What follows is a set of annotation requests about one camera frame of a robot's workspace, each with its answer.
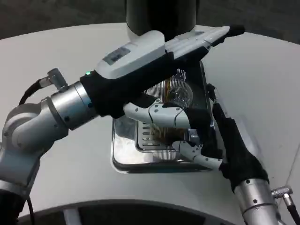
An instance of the robotic hand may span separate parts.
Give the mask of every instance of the robotic hand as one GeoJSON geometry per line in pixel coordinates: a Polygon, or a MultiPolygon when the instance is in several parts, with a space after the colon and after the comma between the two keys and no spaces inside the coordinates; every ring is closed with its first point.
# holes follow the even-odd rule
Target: robotic hand
{"type": "MultiPolygon", "coordinates": [[[[210,126],[208,112],[162,104],[159,99],[143,92],[175,74],[180,63],[187,59],[200,61],[212,46],[244,31],[241,26],[225,26],[200,35],[180,35],[166,43],[162,33],[150,31],[105,56],[95,70],[72,85],[67,85],[58,69],[49,71],[47,77],[28,89],[26,97],[51,84],[58,92],[39,104],[24,104],[26,97],[22,98],[20,105],[7,116],[2,130],[1,222],[7,225],[17,223],[29,198],[40,158],[54,142],[66,137],[69,129],[74,130],[98,115],[119,118],[125,114],[162,127],[210,126]]],[[[213,115],[227,149],[228,163],[198,154],[201,151],[188,142],[175,142],[174,148],[196,163],[223,172],[231,181],[249,225],[275,224],[277,211],[274,199],[270,197],[266,171],[251,151],[253,146],[248,145],[240,127],[223,113],[212,87],[210,96],[214,101],[213,115]]]]}

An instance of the silver metal joint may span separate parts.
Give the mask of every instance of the silver metal joint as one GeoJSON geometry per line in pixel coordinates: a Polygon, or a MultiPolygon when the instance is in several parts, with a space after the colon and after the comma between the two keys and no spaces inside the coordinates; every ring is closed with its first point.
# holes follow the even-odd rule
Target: silver metal joint
{"type": "Polygon", "coordinates": [[[275,204],[269,184],[262,179],[245,180],[235,188],[234,193],[242,213],[255,206],[275,204]]]}
{"type": "Polygon", "coordinates": [[[272,190],[271,194],[273,198],[282,198],[284,197],[284,194],[292,194],[293,190],[289,185],[278,187],[274,190],[272,190]]]}
{"type": "Polygon", "coordinates": [[[248,225],[284,225],[267,181],[248,179],[234,190],[248,225]]]}
{"type": "Polygon", "coordinates": [[[76,82],[64,92],[51,96],[53,105],[66,126],[74,130],[97,116],[83,85],[76,82]]]}

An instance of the black cable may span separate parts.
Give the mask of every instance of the black cable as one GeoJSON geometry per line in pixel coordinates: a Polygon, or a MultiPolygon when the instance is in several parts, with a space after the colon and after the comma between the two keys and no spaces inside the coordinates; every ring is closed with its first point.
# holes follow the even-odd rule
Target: black cable
{"type": "Polygon", "coordinates": [[[287,210],[289,210],[293,220],[295,221],[295,224],[300,225],[300,217],[299,217],[299,214],[297,212],[296,206],[295,205],[288,205],[286,207],[287,207],[287,210]]]}
{"type": "Polygon", "coordinates": [[[24,93],[23,97],[20,100],[19,105],[22,105],[26,102],[26,100],[37,90],[41,89],[40,82],[41,79],[38,79],[33,85],[31,85],[24,93]]]}
{"type": "Polygon", "coordinates": [[[35,221],[35,218],[34,218],[34,212],[33,212],[33,207],[32,207],[32,203],[31,203],[30,197],[28,197],[28,199],[27,199],[27,204],[28,204],[29,213],[30,213],[31,225],[35,225],[36,221],[35,221]]]}

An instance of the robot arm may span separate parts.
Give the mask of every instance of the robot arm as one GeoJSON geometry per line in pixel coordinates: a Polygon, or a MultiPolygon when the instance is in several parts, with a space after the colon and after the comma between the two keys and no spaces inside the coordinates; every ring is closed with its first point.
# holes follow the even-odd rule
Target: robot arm
{"type": "Polygon", "coordinates": [[[55,84],[58,92],[39,104],[23,104],[13,109],[2,130],[3,224],[16,224],[43,154],[56,140],[67,136],[69,129],[74,130],[98,115],[118,118],[126,114],[170,127],[208,126],[207,113],[164,105],[142,93],[175,74],[177,65],[186,58],[201,60],[212,46],[243,32],[243,27],[226,26],[188,38],[177,36],[165,43],[163,34],[150,31],[108,54],[94,71],[72,85],[64,82],[57,69],[50,71],[49,83],[55,84]]]}

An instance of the black pole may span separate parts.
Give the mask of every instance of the black pole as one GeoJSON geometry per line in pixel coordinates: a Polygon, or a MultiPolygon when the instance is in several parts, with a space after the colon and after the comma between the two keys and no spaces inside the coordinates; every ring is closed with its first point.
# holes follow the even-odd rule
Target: black pole
{"type": "Polygon", "coordinates": [[[165,41],[191,31],[200,0],[126,0],[126,22],[137,35],[158,30],[165,41]]]}

